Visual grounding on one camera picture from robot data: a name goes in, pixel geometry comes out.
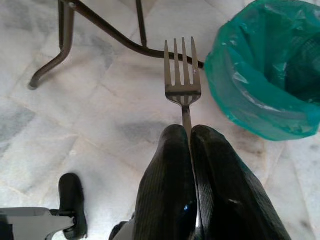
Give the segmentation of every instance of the garbage bag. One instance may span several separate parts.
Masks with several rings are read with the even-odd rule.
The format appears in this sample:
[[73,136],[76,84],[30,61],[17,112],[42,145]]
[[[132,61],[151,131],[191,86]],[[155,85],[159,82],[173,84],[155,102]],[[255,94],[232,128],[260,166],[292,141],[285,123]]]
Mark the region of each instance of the garbage bag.
[[221,27],[204,69],[212,96],[235,124],[272,141],[316,134],[320,7],[251,3]]

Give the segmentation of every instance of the fork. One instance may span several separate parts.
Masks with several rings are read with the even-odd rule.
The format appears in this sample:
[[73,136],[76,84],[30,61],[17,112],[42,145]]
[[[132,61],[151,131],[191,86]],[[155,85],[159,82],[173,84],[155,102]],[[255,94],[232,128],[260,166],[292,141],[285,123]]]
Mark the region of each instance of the fork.
[[198,58],[196,52],[195,40],[191,37],[191,51],[192,51],[192,75],[193,84],[190,82],[187,51],[185,38],[182,38],[182,60],[183,60],[183,75],[184,84],[181,82],[178,47],[177,40],[174,39],[174,84],[171,80],[170,59],[168,41],[165,41],[164,45],[164,83],[165,83],[165,96],[171,102],[178,104],[182,108],[182,122],[183,127],[188,137],[188,143],[191,142],[191,115],[190,105],[197,101],[201,97],[201,84],[199,76]]

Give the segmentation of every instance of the fork tine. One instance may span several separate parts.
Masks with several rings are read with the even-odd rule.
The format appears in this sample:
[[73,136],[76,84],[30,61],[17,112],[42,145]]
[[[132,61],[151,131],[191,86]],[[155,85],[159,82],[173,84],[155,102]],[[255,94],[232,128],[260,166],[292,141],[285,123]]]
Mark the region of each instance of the fork tine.
[[194,37],[191,37],[191,48],[192,48],[192,74],[193,74],[193,84],[200,84],[200,76],[199,76],[199,65],[196,51],[196,44]]
[[190,85],[189,68],[187,62],[187,51],[185,38],[182,38],[182,59],[183,59],[183,75],[184,75],[184,85]]
[[168,40],[165,40],[165,44],[164,44],[164,83],[165,83],[165,87],[172,85]]
[[174,39],[174,78],[175,85],[181,85],[177,39]]

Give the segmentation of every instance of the marble floor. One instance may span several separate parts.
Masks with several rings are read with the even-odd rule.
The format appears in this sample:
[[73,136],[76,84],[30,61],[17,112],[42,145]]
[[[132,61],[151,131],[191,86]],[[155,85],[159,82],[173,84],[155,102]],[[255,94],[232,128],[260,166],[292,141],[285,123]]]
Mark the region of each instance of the marble floor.
[[[140,41],[134,0],[84,2]],[[250,2],[143,0],[148,45],[162,50],[166,39],[194,36],[203,61],[218,29]],[[132,215],[161,132],[182,117],[165,98],[163,60],[126,49],[80,15],[69,58],[28,90],[33,73],[59,53],[57,7],[52,0],[0,0],[0,208],[58,208],[59,178],[74,172],[85,190],[88,239],[107,239]],[[201,81],[193,124],[226,136],[293,240],[320,240],[320,135],[289,142],[255,136],[224,117],[203,71]]]

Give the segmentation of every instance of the trash bin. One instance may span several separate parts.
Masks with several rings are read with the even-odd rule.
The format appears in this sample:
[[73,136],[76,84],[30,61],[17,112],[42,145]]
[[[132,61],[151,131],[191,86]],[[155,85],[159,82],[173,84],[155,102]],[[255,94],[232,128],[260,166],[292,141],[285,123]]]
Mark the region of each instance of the trash bin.
[[272,141],[316,134],[320,7],[251,3],[219,30],[204,69],[212,96],[235,124]]

